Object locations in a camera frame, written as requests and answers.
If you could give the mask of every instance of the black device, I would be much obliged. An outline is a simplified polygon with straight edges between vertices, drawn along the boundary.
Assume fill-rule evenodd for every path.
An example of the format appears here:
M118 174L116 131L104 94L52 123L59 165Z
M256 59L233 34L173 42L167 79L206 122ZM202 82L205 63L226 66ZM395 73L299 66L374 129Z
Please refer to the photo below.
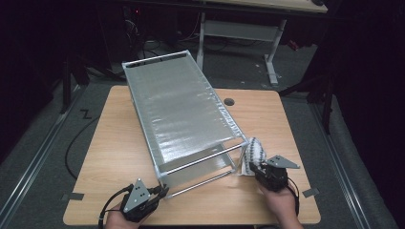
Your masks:
M138 179L132 192L124 196L119 211L128 221L140 222L158 208L159 201L166 197L168 191L165 185L147 189Z
M267 188L269 191L280 192L284 188L287 188L295 199L295 212L298 216L300 201L298 188L295 183L288 178L287 168L299 169L300 166L285 159L282 156L274 156L266 161L262 161L259 165L249 162L250 170L255 173L255 178L259 183ZM297 194L288 186L288 180L295 185Z

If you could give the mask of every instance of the metal tray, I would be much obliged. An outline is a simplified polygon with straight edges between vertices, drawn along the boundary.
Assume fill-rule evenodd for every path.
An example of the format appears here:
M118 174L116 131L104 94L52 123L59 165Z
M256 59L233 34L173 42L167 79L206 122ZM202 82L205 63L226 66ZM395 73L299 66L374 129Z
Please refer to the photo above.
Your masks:
M189 51L123 63L157 178L169 197L237 170L247 140Z

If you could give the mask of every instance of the black cable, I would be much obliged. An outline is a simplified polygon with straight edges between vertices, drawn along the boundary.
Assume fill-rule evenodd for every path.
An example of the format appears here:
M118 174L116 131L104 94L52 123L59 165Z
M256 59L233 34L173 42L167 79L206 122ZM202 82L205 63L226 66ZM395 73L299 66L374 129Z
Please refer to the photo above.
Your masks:
M249 43L248 44L243 44L243 43L240 42L241 40L248 41ZM242 46L242 47L250 47L250 46L260 45L260 44L264 43L264 41L246 40L246 39L229 39L228 42L231 45Z
M144 42L143 42L143 45L142 45L143 59L146 59L145 44L146 44L146 41L144 41Z
M99 77L99 78L107 77L107 75L105 75L105 74L103 74L103 73L96 73L96 72L94 72L93 70L90 70L90 69L86 69L86 72L87 72L88 74L92 75L92 76ZM124 71L121 71L121 72L114 73L114 74L116 74L116 75L118 75L118 76L124 76L124 75L125 75L125 72L124 72Z
M119 77L119 75L113 73L113 71L109 70L109 69L105 69L99 65L97 65L96 63L94 63L91 60L88 60L82 56L77 56L77 58L81 61L81 64L83 64L84 66L87 66L88 68L93 68L95 70L97 70L99 73L104 74L107 77L110 77L112 79L115 79L117 81L125 81L125 78L121 78Z
M222 41L221 39L211 39L211 41ZM210 50L210 51L213 51L213 52L217 52L217 51L221 51L221 50L223 50L224 48L226 48L227 47L227 45L228 45L228 40L226 39L225 41L224 41L224 45L222 46L222 47L220 47L220 48L218 48L218 49L210 49L209 47L207 47L207 45L211 45L211 44L204 44L204 47L207 49L207 50Z
M149 51L149 50L145 50L146 52L150 52L151 54L153 54L153 55L155 55L155 56L159 56L156 52L152 52L152 51Z
M186 41L182 40L182 41L179 41L178 44L183 47L186 47L186 48L194 48L194 47L198 46L200 43L199 41L193 41L194 39L190 39L190 40L186 40ZM184 43L193 43L193 45L185 45Z
M199 35L196 35L196 36L192 37L192 36L194 35L194 33L196 32L197 27L199 26L200 16L201 16L201 13L199 12L199 14L197 15L196 24L194 25L193 31L190 32L190 35L186 36L186 37L183 38L182 40L179 40L179 42L181 42L181 41L187 41L187 40L193 40L193 39L195 39L195 38L200 37Z
M86 130L86 128L88 128L93 122L95 122L96 120L98 120L100 118L100 116L96 117L95 119L93 119L91 122L87 123L86 126L84 126L79 133L77 133L77 135L74 137L74 139L71 141L71 143L68 146L68 149L65 152L65 167L68 170L69 174L74 178L77 179L77 176L72 172L71 168L69 167L68 164L68 154L69 151L71 150L72 145L75 143L75 140L81 135L81 133L83 133L84 130Z
M98 228L102 229L103 228L103 223L104 223L104 216L105 213L107 212L107 207L110 204L111 201L113 201L114 198L116 198L117 196L119 196L120 194L124 193L124 192L130 192L132 189L134 188L134 184L130 184L127 187L119 190L118 192L116 192L114 195L112 195L107 202L105 203L104 207L102 208L101 212L100 212L100 216L98 218Z
M295 213L298 214L300 213L300 191L298 190L297 185L295 184L295 182L289 177L288 178L289 181L291 181L294 186L295 189L297 190L297 193L295 194L294 190L292 190L288 185L287 185L287 189L289 189L289 191L292 193L292 195L294 196L294 201L295 201Z

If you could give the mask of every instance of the black tape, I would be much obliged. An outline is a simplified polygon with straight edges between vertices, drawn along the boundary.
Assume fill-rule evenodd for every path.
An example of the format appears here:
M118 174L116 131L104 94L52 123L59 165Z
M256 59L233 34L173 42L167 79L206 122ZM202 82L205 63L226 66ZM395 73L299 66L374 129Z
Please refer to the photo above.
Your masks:
M61 198L61 200L67 201L70 199L73 200L83 200L84 194L79 194L79 193L70 193L70 194L64 194Z
M312 196L315 196L318 194L319 194L319 189L317 189L317 188L308 189L307 191L303 192L303 195L305 198L309 198L309 197L312 197Z

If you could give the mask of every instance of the tabletop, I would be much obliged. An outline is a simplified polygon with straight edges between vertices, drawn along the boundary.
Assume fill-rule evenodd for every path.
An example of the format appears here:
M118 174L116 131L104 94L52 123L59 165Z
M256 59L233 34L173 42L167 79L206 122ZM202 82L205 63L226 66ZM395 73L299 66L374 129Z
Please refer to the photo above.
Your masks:
M298 10L326 13L328 8L316 6L310 0L204 0L205 2L244 5L249 7L273 8L279 10Z
M280 97L273 91L217 89L221 99L246 137L257 137L267 157L283 156L301 166L288 169L288 176L300 193L310 189L305 167ZM158 185L152 160L126 86L110 91L96 131L77 178L74 193L64 215L68 225L95 225L110 196L141 178L145 185ZM122 201L118 196L111 207ZM304 224L320 221L314 197L300 195L299 219ZM267 210L254 177L233 174L207 183L174 198L162 199L159 208L144 225L263 225L276 223Z

